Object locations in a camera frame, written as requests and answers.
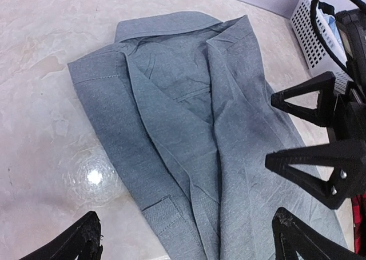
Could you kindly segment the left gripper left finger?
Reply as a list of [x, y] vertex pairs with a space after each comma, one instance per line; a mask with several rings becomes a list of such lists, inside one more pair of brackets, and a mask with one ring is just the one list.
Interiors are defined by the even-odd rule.
[[59, 236], [22, 259], [89, 260], [100, 259], [102, 252], [100, 220], [95, 211], [88, 211]]

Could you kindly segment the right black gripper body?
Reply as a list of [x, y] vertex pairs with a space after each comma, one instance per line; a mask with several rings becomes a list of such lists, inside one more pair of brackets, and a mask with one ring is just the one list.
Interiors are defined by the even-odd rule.
[[365, 13], [361, 10], [336, 14], [343, 42], [347, 71], [333, 71], [332, 124], [327, 128], [331, 143], [346, 139], [365, 140]]

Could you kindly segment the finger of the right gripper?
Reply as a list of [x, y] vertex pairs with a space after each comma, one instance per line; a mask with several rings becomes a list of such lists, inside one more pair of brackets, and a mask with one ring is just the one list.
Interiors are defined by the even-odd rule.
[[336, 96], [335, 76], [327, 71], [299, 85], [272, 94], [273, 107], [320, 127], [331, 124]]
[[365, 142], [337, 141], [267, 154], [265, 167], [329, 209], [365, 193]]

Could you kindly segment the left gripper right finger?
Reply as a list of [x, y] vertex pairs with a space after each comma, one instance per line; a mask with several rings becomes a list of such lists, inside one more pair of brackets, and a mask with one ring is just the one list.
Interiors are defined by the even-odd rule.
[[272, 219], [276, 259], [364, 259], [322, 236], [284, 207]]

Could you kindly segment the red black plaid shirt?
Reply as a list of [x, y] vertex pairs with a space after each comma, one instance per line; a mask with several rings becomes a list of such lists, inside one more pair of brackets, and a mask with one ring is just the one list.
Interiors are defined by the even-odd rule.
[[353, 214], [353, 232], [355, 253], [365, 256], [365, 224], [366, 224], [365, 193], [351, 199]]

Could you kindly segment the grey long sleeve shirt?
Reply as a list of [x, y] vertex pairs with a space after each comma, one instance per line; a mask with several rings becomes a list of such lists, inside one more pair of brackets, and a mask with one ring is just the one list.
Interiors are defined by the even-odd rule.
[[111, 45], [68, 68], [100, 143], [171, 259], [274, 259], [279, 207], [345, 246], [333, 210], [265, 168], [267, 154], [304, 143], [270, 105], [247, 16], [122, 21]]

